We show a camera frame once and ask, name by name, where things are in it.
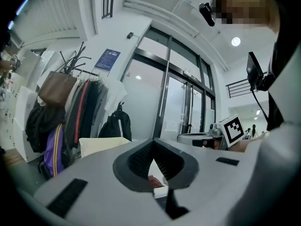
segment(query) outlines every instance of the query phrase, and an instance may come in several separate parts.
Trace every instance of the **wooden floor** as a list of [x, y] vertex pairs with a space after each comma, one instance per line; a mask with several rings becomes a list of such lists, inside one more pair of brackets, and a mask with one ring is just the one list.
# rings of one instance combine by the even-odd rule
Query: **wooden floor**
[[16, 149], [7, 150], [3, 155], [3, 160], [7, 168], [14, 167], [20, 163], [25, 163], [25, 160]]

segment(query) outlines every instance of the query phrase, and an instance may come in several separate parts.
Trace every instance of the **paper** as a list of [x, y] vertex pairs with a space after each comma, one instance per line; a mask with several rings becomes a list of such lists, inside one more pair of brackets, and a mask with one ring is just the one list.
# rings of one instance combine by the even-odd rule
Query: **paper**
[[177, 121], [167, 121], [165, 131], [178, 132], [178, 122]]

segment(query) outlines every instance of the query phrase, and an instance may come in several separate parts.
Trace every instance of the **black slot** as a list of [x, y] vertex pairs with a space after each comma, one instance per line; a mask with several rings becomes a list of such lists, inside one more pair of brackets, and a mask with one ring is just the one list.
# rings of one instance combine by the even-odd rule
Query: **black slot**
[[223, 163], [233, 165], [233, 166], [237, 166], [239, 163], [238, 160], [229, 159], [229, 158], [225, 158], [225, 157], [219, 157], [218, 159], [216, 159], [216, 161], [223, 162]]
[[56, 215], [64, 218], [81, 192], [87, 185], [87, 181], [74, 179], [67, 187], [48, 205], [48, 209]]

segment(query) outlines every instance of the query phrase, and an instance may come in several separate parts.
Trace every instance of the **white box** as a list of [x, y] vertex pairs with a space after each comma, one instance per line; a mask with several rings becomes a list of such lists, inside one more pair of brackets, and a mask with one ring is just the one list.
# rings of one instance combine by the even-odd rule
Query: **white box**
[[17, 118], [14, 119], [14, 137], [15, 148], [26, 162], [33, 161], [41, 156], [40, 153], [34, 153], [32, 147], [27, 141], [27, 135], [18, 123]]
[[19, 89], [15, 118], [17, 119], [22, 130], [25, 130], [28, 116], [33, 109], [37, 96], [37, 93], [25, 86], [21, 86]]
[[231, 115], [217, 123], [217, 127], [222, 130], [222, 134], [226, 138], [228, 147], [240, 141], [244, 136], [244, 128], [240, 123], [238, 115]]

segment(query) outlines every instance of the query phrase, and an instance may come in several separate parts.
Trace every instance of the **purple backpack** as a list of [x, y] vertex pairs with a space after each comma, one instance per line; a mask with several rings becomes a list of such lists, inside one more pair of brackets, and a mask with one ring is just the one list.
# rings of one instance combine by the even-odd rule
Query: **purple backpack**
[[59, 124], [49, 133], [44, 154], [44, 163], [52, 177], [64, 170], [62, 165], [63, 126]]

